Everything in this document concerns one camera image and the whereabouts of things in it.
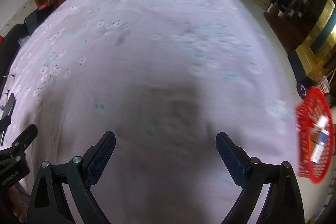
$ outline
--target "floor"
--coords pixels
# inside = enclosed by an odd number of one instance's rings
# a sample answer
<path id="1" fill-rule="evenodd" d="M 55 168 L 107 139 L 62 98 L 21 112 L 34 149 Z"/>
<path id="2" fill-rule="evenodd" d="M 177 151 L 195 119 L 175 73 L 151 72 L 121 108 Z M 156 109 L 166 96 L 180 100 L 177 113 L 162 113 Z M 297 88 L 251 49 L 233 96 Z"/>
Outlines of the floor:
<path id="1" fill-rule="evenodd" d="M 263 15 L 264 10 L 254 3 L 255 0 L 240 0 L 240 1 L 246 6 L 246 8 L 259 22 L 261 27 L 264 29 L 266 36 L 272 43 L 274 50 L 278 55 L 281 65 L 283 66 L 283 69 L 285 71 L 288 84 L 290 86 L 290 90 L 292 93 L 293 103 L 295 106 L 299 105 L 302 102 L 302 100 L 296 91 L 296 80 L 294 77 L 292 67 L 288 61 L 287 53 L 283 48 L 283 46 L 281 45 L 277 36 L 274 34 L 271 27 L 268 25 Z M 306 222 L 310 218 L 313 218 L 321 210 L 322 205 L 324 204 L 327 196 L 327 189 L 331 181 L 333 169 L 334 169 L 333 166 L 331 166 L 325 180 L 320 184 L 313 184 L 307 178 L 297 177 L 301 191 Z"/>

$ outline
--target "red plastic basket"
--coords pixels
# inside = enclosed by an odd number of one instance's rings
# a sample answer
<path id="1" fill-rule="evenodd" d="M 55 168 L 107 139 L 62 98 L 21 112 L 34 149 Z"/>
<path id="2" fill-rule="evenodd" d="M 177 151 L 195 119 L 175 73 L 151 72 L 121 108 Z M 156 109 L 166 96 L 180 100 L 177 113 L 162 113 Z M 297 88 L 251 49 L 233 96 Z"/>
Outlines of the red plastic basket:
<path id="1" fill-rule="evenodd" d="M 329 104 L 320 90 L 317 88 L 310 88 L 305 101 L 296 109 L 296 114 L 301 146 L 299 176 L 310 178 L 313 183 L 317 184 L 324 179 L 328 172 L 334 152 L 335 133 L 332 125 Z M 325 144 L 320 161 L 317 164 L 313 164 L 310 160 L 312 153 L 312 151 L 310 151 L 310 131 L 313 123 L 316 123 L 321 115 L 330 119 L 330 122 L 325 127 L 326 130 L 330 132 L 330 135 Z"/>

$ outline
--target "metal screw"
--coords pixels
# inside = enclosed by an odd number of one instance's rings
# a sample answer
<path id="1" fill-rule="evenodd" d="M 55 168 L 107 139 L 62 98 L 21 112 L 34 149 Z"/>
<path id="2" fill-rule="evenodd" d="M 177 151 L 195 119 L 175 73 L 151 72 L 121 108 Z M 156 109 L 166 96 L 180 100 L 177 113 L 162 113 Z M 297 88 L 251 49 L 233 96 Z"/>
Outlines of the metal screw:
<path id="1" fill-rule="evenodd" d="M 291 164 L 290 164 L 288 161 L 284 161 L 284 162 L 283 162 L 283 165 L 284 165 L 284 167 L 286 167 L 286 168 L 290 168 L 290 167 L 291 167 Z"/>
<path id="2" fill-rule="evenodd" d="M 47 161 L 45 161 L 41 164 L 42 168 L 46 168 L 46 167 L 48 167 L 48 165 L 49 165 L 49 162 L 47 162 Z"/>
<path id="3" fill-rule="evenodd" d="M 74 157 L 74 158 L 72 159 L 72 162 L 77 164 L 77 163 L 79 163 L 81 160 L 82 160 L 82 158 L 79 157 L 79 156 L 77 156 L 77 157 Z"/>
<path id="4" fill-rule="evenodd" d="M 256 157 L 252 157 L 252 158 L 251 158 L 251 162 L 252 162 L 253 164 L 258 164 L 258 163 L 260 162 L 260 160 L 259 160 L 258 158 L 256 158 Z"/>

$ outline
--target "white label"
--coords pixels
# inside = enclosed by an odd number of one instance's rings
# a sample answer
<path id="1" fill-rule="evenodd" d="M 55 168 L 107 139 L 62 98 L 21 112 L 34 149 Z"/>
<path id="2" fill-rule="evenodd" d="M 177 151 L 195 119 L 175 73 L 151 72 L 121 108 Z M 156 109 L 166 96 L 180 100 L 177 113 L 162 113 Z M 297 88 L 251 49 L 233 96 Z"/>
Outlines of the white label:
<path id="1" fill-rule="evenodd" d="M 323 153 L 323 149 L 324 147 L 323 146 L 320 146 L 320 145 L 315 145 L 315 148 L 314 148 L 314 152 L 313 154 L 311 155 L 310 157 L 310 160 L 312 162 L 315 162 L 315 163 L 318 163 L 321 156 L 322 156 L 322 153 Z"/>

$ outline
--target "blue textured grip pad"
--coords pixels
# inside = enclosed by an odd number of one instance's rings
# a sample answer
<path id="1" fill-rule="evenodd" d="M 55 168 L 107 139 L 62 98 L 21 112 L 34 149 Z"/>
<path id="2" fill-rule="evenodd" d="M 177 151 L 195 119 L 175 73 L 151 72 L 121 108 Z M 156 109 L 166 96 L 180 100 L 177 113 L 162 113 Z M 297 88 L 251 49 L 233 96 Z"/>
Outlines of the blue textured grip pad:
<path id="1" fill-rule="evenodd" d="M 235 184 L 245 188 L 248 182 L 247 173 L 250 170 L 250 166 L 244 159 L 242 160 L 245 163 L 240 159 L 240 152 L 237 146 L 234 145 L 226 133 L 222 132 L 216 137 L 216 148 Z"/>
<path id="2" fill-rule="evenodd" d="M 95 185 L 103 173 L 107 162 L 109 161 L 116 146 L 116 137 L 113 132 L 107 131 L 99 143 L 96 145 L 98 150 L 93 155 L 92 160 L 86 169 L 86 186 Z"/>

